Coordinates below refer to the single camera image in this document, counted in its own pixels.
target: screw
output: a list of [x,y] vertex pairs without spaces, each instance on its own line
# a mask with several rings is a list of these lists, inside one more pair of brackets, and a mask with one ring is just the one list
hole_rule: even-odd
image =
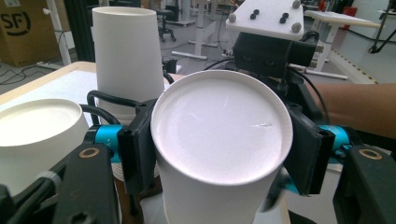
[[229,20],[230,22],[235,22],[235,21],[236,21],[236,15],[233,14],[233,13],[231,13],[231,14],[228,16],[228,20]]
[[295,1],[293,2],[292,7],[293,7],[293,8],[299,8],[300,5],[301,5],[301,2],[300,2],[299,0],[295,0]]
[[291,31],[294,33],[299,33],[301,28],[303,26],[299,23],[299,22],[295,22],[292,26],[291,26]]
[[280,18],[279,22],[282,23],[282,24],[285,23],[286,22],[286,18],[284,18],[284,17]]

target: white paper cup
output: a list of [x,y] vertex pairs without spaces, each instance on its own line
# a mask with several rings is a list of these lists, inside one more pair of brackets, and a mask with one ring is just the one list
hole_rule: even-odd
[[289,113],[268,87],[220,70],[166,90],[151,133],[169,224],[252,223],[292,141]]
[[88,124],[73,102],[48,99],[0,112],[0,184],[15,195],[82,143]]
[[[92,15],[98,90],[138,102],[157,99],[163,92],[163,65],[156,12],[96,7]],[[99,102],[117,119],[134,118],[131,107]]]

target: black cable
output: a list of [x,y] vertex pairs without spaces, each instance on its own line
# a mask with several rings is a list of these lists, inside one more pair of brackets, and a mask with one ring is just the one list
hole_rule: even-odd
[[220,25],[219,25],[219,30],[218,30],[218,43],[219,43],[219,47],[220,47],[221,51],[224,51],[224,49],[222,48],[222,46],[220,44],[219,36],[220,36],[220,30],[221,30],[222,21],[223,21],[223,18],[224,18],[224,11],[225,11],[225,9],[223,9],[223,11],[221,12],[221,19],[220,19]]
[[216,63],[212,63],[211,65],[209,65],[208,67],[206,67],[206,68],[204,69],[204,71],[205,71],[205,70],[208,70],[209,68],[211,68],[211,67],[213,67],[213,66],[215,66],[216,64],[224,63],[224,62],[227,62],[227,61],[233,61],[233,58],[223,59],[223,60],[220,60],[220,61],[218,61],[218,62],[216,62]]
[[[18,82],[21,82],[21,81],[25,80],[27,77],[30,77],[30,76],[32,76],[32,75],[34,75],[34,74],[38,74],[38,73],[41,73],[41,74],[46,75],[46,73],[43,73],[43,72],[34,72],[34,73],[31,74],[31,75],[26,75],[26,74],[25,74],[26,71],[28,71],[29,69],[32,69],[32,68],[34,68],[34,67],[37,67],[37,65],[33,65],[33,66],[30,66],[30,67],[25,67],[25,68],[23,68],[19,73],[16,73],[16,72],[14,72],[14,71],[12,71],[12,70],[7,70],[5,73],[1,74],[0,77],[4,76],[4,75],[5,75],[6,73],[8,73],[8,72],[14,73],[14,76],[9,77],[7,80],[0,82],[0,85],[5,86],[5,85],[15,84],[15,83],[18,83]],[[9,82],[12,78],[17,77],[17,76],[21,76],[21,79],[16,80],[16,81],[13,81],[13,82]]]
[[169,84],[172,84],[175,82],[173,80],[173,78],[171,77],[171,75],[169,75],[165,70],[163,70],[163,77],[166,78],[166,80],[169,82]]
[[65,31],[62,31],[61,34],[59,35],[59,38],[58,38],[58,48],[59,48],[59,43],[61,43],[62,35],[64,36],[64,32],[65,32]]
[[35,191],[32,196],[23,203],[17,210],[15,215],[8,221],[7,224],[22,224],[35,211],[37,206],[43,202],[55,189],[51,180],[45,179],[40,188]]
[[120,124],[120,122],[112,114],[108,113],[104,109],[92,105],[79,105],[85,113],[94,114],[103,118],[109,124]]
[[315,87],[314,83],[313,83],[311,80],[309,80],[308,77],[306,77],[305,75],[303,75],[302,73],[300,73],[300,72],[297,71],[296,69],[291,68],[291,67],[288,67],[288,68],[289,68],[290,70],[292,70],[292,71],[293,71],[295,74],[297,74],[298,76],[302,77],[302,78],[303,78],[306,82],[308,82],[308,84],[312,87],[312,89],[313,89],[313,90],[315,91],[315,93],[317,94],[317,96],[318,96],[318,98],[319,98],[319,100],[320,100],[320,103],[321,103],[321,105],[322,105],[322,107],[323,107],[323,110],[324,110],[324,113],[325,113],[326,122],[330,124],[329,110],[327,109],[327,106],[326,106],[326,104],[324,103],[324,100],[323,100],[323,98],[322,98],[320,92],[318,91],[317,87]]
[[[108,95],[104,92],[101,91],[90,91],[87,94],[87,102],[88,105],[91,106],[96,106],[95,104],[95,97],[97,97],[98,99],[104,100],[106,102],[110,102],[112,104],[115,105],[126,105],[129,107],[137,107],[137,106],[143,106],[144,104],[141,104],[137,101],[134,100],[129,100],[129,99],[124,99],[124,98],[120,98],[117,96],[112,96],[112,95]],[[92,123],[93,124],[99,124],[99,118],[97,117],[97,115],[95,114],[91,114],[91,118],[92,118]]]

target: table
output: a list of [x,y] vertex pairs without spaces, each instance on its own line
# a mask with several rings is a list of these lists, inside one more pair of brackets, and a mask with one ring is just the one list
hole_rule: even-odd
[[[214,0],[210,0],[210,2],[212,3],[211,19],[214,19],[214,15],[216,12],[216,4]],[[194,53],[191,54],[191,53],[185,53],[179,51],[172,51],[172,54],[206,60],[207,57],[201,54],[202,46],[208,46],[212,48],[216,48],[218,46],[218,44],[210,43],[212,42],[212,40],[210,40],[208,43],[203,42],[206,39],[208,39],[210,36],[213,36],[216,29],[215,21],[212,21],[209,25],[207,25],[204,28],[205,5],[208,3],[209,1],[207,0],[197,0],[197,4],[199,4],[199,6],[198,6],[198,18],[196,22],[195,41],[189,40],[189,44],[195,44]]]
[[[44,77],[38,78],[32,82],[29,82],[23,86],[20,86],[12,91],[8,91],[2,95],[0,95],[0,110],[3,110],[5,105],[10,105],[12,102],[17,101],[18,99],[21,99],[21,97],[28,96],[31,94],[35,94],[35,91],[40,90],[40,88],[48,87],[48,85],[53,84],[56,80],[60,80],[61,78],[69,77],[71,74],[75,74],[77,71],[80,72],[85,72],[87,76],[92,76],[96,72],[96,66],[95,63],[85,63],[85,62],[77,62],[77,63],[71,63],[57,71],[54,71]],[[179,80],[183,78],[184,76],[182,75],[172,75],[174,80]],[[73,90],[76,90],[78,87],[74,86],[73,83],[64,83],[62,85],[62,89],[67,90],[67,92],[70,91],[70,85],[73,86]],[[53,95],[52,92],[46,92],[46,98],[51,98],[51,95]],[[125,224],[143,224],[143,211],[141,210],[141,207],[139,207],[139,215],[136,217],[132,217],[129,215],[129,196],[125,194],[125,188],[123,186],[123,183],[119,181],[117,178],[115,179],[115,184],[117,187],[117,191],[119,194],[119,200],[120,200],[120,207],[121,207],[121,212],[122,212],[122,223]],[[152,192],[159,191],[161,190],[161,180],[157,177],[155,179],[156,181],[156,186],[159,186],[156,189],[153,189]],[[278,224],[283,224],[283,223],[290,223],[289,221],[289,214],[288,214],[288,209],[286,206],[286,201],[284,200],[284,194],[280,196],[280,200],[278,200],[277,205],[270,210],[268,213],[257,213],[256,219],[255,219],[255,224],[262,224],[262,223],[278,223]]]
[[318,73],[315,75],[320,75],[319,72],[322,70],[326,58],[329,56],[330,50],[332,49],[332,42],[334,41],[335,35],[337,34],[340,27],[344,25],[358,25],[378,28],[380,26],[380,24],[372,21],[362,20],[359,18],[351,17],[344,14],[338,14],[335,12],[306,11],[305,16],[315,19],[312,25],[312,30],[314,31],[318,30],[322,22],[327,22],[332,27],[326,37],[325,42],[323,43],[323,52],[320,53],[318,57],[318,64],[314,69],[314,71]]
[[[41,78],[38,78],[32,82],[29,82],[23,86],[20,86],[12,91],[8,91],[2,95],[0,95],[0,110],[3,110],[5,106],[7,105],[12,105],[12,102],[18,101],[18,99],[21,99],[23,96],[29,95],[29,93],[34,93],[35,91],[39,90],[40,88],[44,88],[48,86],[47,84],[51,84],[53,81],[66,77],[68,74],[72,74],[73,72],[76,71],[81,71],[81,72],[88,72],[88,73],[95,73],[96,72],[96,65],[95,63],[85,63],[85,62],[77,62],[77,63],[71,63],[57,71],[54,71],[46,76],[43,76]],[[183,78],[184,76],[182,75],[172,75],[174,80],[179,80]],[[70,90],[70,86],[67,84],[64,84],[63,88],[65,90]],[[121,181],[119,181],[117,178],[115,178],[115,183],[117,186],[117,190],[119,193],[119,199],[120,199],[120,205],[121,205],[121,211],[122,211],[122,223],[126,224],[143,224],[143,216],[137,216],[137,217],[132,217],[129,216],[129,198],[128,195],[125,194],[124,186]]]

